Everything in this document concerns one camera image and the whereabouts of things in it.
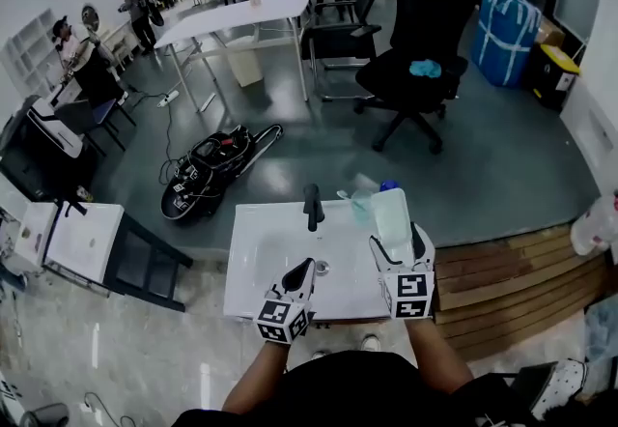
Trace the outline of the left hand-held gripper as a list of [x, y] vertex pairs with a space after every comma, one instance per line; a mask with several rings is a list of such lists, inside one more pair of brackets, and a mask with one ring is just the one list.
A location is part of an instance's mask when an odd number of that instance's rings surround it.
[[291, 345], [305, 332], [310, 323], [316, 269], [316, 261], [306, 258], [267, 289], [256, 317], [257, 331], [264, 340]]

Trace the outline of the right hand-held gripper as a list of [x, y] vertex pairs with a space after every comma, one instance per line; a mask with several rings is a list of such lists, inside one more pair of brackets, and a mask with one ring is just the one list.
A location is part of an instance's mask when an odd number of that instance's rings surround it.
[[435, 245], [417, 223], [411, 222], [410, 227], [413, 270], [402, 270], [404, 263], [393, 260], [376, 236], [369, 237], [370, 250], [380, 272], [382, 298], [391, 319], [418, 320], [431, 315], [435, 289]]

